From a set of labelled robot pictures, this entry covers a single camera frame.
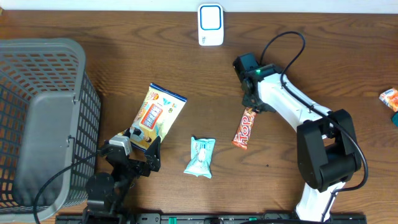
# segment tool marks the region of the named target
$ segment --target candy wrapper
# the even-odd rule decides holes
[[[248,149],[248,141],[250,138],[251,128],[254,124],[254,117],[256,117],[256,112],[251,108],[246,108],[244,110],[241,124],[239,125],[235,138],[232,141],[235,146]]]
[[[185,102],[185,97],[151,83],[131,127],[118,135],[129,137],[133,148],[145,151],[157,136],[163,141]]]
[[[381,93],[379,98],[392,110],[398,112],[398,91],[395,88]]]
[[[191,138],[191,162],[185,169],[185,174],[195,176],[204,175],[211,178],[210,163],[213,154],[215,139],[195,139]]]

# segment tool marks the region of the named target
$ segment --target light blue packet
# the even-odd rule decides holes
[[[215,139],[195,139],[191,138],[191,162],[185,169],[185,174],[193,174],[195,176],[204,175],[211,178],[210,163],[213,154]]]

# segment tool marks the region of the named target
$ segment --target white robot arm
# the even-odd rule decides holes
[[[306,181],[301,201],[295,212],[299,219],[322,222],[330,217],[331,193],[343,188],[361,167],[359,156],[350,142],[326,119],[294,98],[281,84],[281,69],[275,65],[260,66],[253,54],[238,57],[234,68],[245,92],[243,105],[261,111],[278,112],[297,132],[298,168]],[[285,86],[306,104],[344,126],[352,136],[351,117],[344,110],[332,112],[319,105],[283,77]],[[324,146],[323,139],[335,138]]]

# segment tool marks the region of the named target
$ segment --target yellow snack bag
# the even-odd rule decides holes
[[[395,88],[389,89],[380,94],[380,100],[395,112],[398,111],[398,91]]]
[[[151,83],[131,127],[118,135],[129,137],[133,148],[145,151],[157,136],[163,141],[185,102],[185,97]]]

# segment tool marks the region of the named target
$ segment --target basket bottom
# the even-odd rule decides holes
[[[40,93],[27,114],[13,196],[19,205],[32,206],[39,189],[65,167],[72,111],[72,92]],[[62,175],[44,191],[39,206],[54,203],[62,188]]]

